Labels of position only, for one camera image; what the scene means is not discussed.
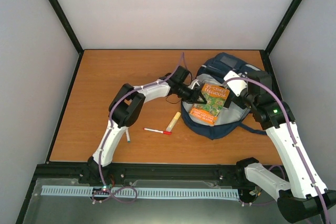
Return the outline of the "orange green picture book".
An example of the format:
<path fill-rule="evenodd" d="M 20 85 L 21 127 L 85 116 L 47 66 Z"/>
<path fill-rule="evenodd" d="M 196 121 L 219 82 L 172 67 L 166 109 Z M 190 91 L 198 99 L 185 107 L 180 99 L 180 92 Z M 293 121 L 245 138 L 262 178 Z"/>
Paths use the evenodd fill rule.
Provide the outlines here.
<path fill-rule="evenodd" d="M 189 115 L 206 125 L 214 126 L 229 97 L 230 90 L 215 84 L 205 83 L 201 94 L 206 103 L 195 103 L 190 109 Z"/>

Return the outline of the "navy blue student backpack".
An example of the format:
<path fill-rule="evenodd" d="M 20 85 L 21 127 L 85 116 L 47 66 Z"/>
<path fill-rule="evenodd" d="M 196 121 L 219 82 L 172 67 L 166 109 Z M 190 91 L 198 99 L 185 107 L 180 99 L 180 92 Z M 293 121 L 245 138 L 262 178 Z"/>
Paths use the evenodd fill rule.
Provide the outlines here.
<path fill-rule="evenodd" d="M 260 69 L 251 65 L 235 56 L 221 52 L 214 58 L 207 60 L 197 72 L 197 80 L 202 83 L 223 85 L 224 77 L 233 71 L 240 77 L 246 77 L 251 71 L 259 71 Z M 213 126 L 202 122 L 195 116 L 190 115 L 190 111 L 194 106 L 192 104 L 181 102 L 181 117 L 185 125 L 198 135 L 205 136 L 211 140 L 219 139 L 227 136 L 236 127 L 240 126 L 244 130 L 258 134 L 266 135 L 262 130 L 253 129 L 243 123 L 243 120 L 250 113 L 241 101 L 232 93 L 229 95 L 224 107 L 219 112 L 219 119 Z"/>

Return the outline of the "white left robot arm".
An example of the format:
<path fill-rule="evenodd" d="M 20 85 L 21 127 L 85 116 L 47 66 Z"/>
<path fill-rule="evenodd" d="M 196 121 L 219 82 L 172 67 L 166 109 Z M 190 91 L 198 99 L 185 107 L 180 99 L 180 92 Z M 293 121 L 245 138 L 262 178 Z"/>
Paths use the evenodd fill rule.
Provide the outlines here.
<path fill-rule="evenodd" d="M 189 104 L 206 104 L 202 95 L 202 86 L 198 81 L 192 82 L 189 87 L 184 83 L 190 72 L 178 66 L 173 73 L 168 73 L 154 82 L 132 86 L 124 84 L 109 106 L 109 119 L 102 140 L 88 159 L 91 178 L 97 183 L 108 180 L 109 170 L 106 168 L 112 163 L 114 152 L 122 138 L 139 118 L 145 103 L 154 99 L 176 94 L 182 101 Z"/>

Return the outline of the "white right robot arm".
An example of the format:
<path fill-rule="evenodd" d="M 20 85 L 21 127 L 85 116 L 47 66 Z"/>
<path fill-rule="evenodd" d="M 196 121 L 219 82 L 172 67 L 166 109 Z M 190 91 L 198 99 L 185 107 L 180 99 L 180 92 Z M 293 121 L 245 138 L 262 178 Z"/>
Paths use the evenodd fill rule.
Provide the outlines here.
<path fill-rule="evenodd" d="M 328 210 L 335 206 L 335 190 L 319 177 L 302 144 L 290 107 L 272 91 L 272 78 L 264 71 L 240 77 L 230 71 L 224 84 L 250 109 L 256 122 L 273 142 L 288 180 L 266 170 L 261 163 L 244 166 L 245 178 L 268 193 L 282 216 L 296 223 L 323 215 L 330 223 Z"/>

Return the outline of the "red capped white marker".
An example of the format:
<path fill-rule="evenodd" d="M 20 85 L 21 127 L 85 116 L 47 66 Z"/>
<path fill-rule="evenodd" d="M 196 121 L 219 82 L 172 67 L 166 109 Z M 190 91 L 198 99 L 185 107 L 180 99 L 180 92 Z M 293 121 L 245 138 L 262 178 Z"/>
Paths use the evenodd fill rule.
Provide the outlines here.
<path fill-rule="evenodd" d="M 155 129 L 150 129 L 150 128 L 143 128 L 145 131 L 150 131 L 150 132 L 155 132 L 155 133 L 160 133 L 160 134 L 165 134 L 165 135 L 171 135 L 172 132 L 169 131 L 162 131 L 162 130 L 155 130 Z"/>

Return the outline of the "green capped white marker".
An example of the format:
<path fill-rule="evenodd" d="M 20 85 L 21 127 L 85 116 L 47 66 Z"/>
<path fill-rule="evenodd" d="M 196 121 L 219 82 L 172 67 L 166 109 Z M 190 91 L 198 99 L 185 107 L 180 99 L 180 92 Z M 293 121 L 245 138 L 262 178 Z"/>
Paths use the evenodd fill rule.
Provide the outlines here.
<path fill-rule="evenodd" d="M 129 133 L 129 130 L 128 130 L 128 129 L 126 129 L 125 134 L 126 134 L 127 142 L 128 142 L 128 143 L 131 143 L 130 133 Z"/>

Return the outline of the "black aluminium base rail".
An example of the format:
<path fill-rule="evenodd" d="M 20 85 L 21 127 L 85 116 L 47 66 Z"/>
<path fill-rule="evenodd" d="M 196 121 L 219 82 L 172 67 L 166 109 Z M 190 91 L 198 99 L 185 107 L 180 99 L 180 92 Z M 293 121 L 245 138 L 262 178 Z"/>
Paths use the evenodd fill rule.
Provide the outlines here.
<path fill-rule="evenodd" d="M 126 185 L 137 180 L 191 180 L 216 182 L 221 186 L 252 187 L 236 173 L 235 165 L 111 164 L 103 169 L 107 184 Z M 76 178 L 81 184 L 101 185 L 99 172 L 87 163 L 50 162 L 37 165 L 33 179 Z"/>

